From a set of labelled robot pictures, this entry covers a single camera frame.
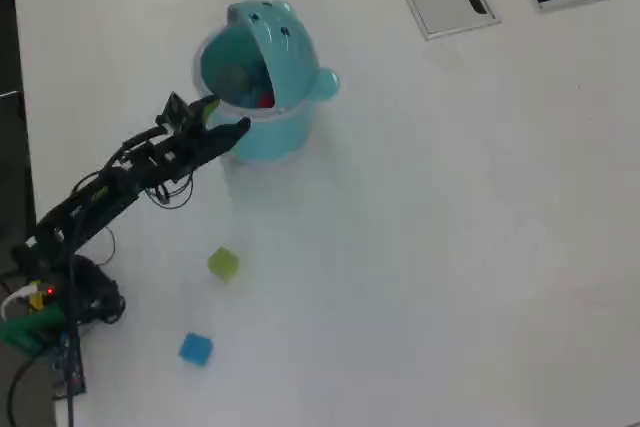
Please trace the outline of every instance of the dark floor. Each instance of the dark floor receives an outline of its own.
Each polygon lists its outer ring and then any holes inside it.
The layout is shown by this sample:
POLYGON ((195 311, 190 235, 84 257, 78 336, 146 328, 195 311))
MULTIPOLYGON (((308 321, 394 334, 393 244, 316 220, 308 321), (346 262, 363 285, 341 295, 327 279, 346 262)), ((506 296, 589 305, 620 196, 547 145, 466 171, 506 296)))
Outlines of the dark floor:
MULTIPOLYGON (((0 0, 0 273, 15 269, 9 248, 24 240, 34 221, 27 131, 22 101, 18 35, 13 0, 0 0)), ((20 279, 7 282, 20 286, 20 279)), ((0 287, 0 298, 6 295, 0 287)), ((9 385, 25 356, 0 343, 0 427, 8 426, 5 403, 9 385)), ((21 427, 55 426, 48 367, 36 364, 15 395, 21 427)))

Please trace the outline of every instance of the blue plastic container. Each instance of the blue plastic container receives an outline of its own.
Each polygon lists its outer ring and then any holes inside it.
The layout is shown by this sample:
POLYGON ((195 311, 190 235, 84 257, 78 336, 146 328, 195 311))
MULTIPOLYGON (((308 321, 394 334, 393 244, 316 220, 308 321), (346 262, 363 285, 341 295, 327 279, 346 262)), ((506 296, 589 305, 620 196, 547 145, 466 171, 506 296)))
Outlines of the blue plastic container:
POLYGON ((340 85, 332 70, 319 67, 309 34, 291 6, 259 0, 229 7, 227 26, 198 52, 195 82, 203 96, 214 93, 222 99, 208 128, 251 119, 249 132, 231 150, 245 162, 278 161, 299 151, 317 103, 333 97, 340 85), (264 68, 275 103, 257 108, 252 104, 261 94, 239 95, 237 90, 251 85, 264 68))

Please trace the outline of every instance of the white tabletop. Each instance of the white tabletop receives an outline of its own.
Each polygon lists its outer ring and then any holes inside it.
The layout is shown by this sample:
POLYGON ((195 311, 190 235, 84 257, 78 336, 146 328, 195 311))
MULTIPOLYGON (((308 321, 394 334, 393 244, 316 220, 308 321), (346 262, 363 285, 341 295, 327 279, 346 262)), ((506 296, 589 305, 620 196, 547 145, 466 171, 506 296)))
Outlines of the white tabletop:
MULTIPOLYGON (((39 215, 172 90, 196 98, 235 1, 17 0, 39 215)), ((184 209, 113 223, 128 309, 82 341, 77 424, 639 420, 640 2, 490 0, 500 25, 427 43, 405 0, 288 1, 342 90, 296 161, 213 162, 184 209)))

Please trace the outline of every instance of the green cube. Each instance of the green cube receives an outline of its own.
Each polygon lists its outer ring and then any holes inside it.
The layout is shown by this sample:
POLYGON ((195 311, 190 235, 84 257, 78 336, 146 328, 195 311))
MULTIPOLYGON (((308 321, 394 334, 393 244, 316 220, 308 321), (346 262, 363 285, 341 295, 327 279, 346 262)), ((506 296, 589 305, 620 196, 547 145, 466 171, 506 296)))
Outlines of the green cube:
POLYGON ((225 282, 229 282, 238 271, 238 257, 230 250, 220 247, 209 257, 209 270, 225 282))

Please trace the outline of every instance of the bucket ear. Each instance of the bucket ear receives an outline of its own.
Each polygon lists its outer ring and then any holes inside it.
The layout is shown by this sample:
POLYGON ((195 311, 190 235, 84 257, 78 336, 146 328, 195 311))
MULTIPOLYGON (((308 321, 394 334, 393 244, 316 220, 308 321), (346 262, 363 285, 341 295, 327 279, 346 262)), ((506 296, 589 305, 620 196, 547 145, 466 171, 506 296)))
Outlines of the bucket ear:
POLYGON ((274 0, 273 2, 271 2, 271 4, 274 7, 289 12, 291 15, 297 17, 296 11, 293 10, 293 7, 291 7, 291 4, 289 2, 285 2, 284 0, 274 0))
POLYGON ((338 75, 331 69, 322 68, 316 79, 316 85, 309 93, 309 98, 320 101, 329 100, 338 93, 338 90, 340 90, 338 75))

